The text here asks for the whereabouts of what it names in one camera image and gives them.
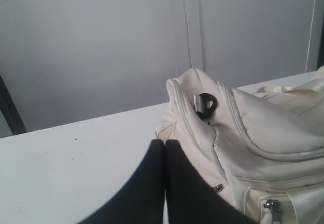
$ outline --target white wall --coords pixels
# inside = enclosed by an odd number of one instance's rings
[[[289,76],[315,69],[314,1],[0,0],[0,73],[29,131],[165,102],[191,66],[232,86]]]

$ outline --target black clip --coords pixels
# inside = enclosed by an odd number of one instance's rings
[[[210,118],[215,109],[218,106],[218,101],[215,96],[202,93],[194,96],[194,109],[198,117],[202,120]]]

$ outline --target front pocket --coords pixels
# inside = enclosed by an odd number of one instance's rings
[[[324,218],[322,186],[322,184],[317,184],[283,191],[248,189],[244,197],[244,214],[260,224],[322,224]],[[306,193],[310,197],[312,197],[311,193],[319,193],[319,195],[313,195],[313,201],[305,199],[304,203],[301,203],[305,205],[303,208],[300,204],[297,206],[296,203],[294,206],[292,202],[294,197],[290,196],[291,193],[294,195]]]

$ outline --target white table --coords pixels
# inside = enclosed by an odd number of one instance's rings
[[[295,87],[313,74],[240,89]],[[167,107],[164,103],[0,139],[0,223],[74,224],[94,212],[132,175]]]

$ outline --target handbag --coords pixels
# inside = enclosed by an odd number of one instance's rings
[[[190,69],[156,130],[225,201],[262,224],[324,223],[324,76],[250,94]]]

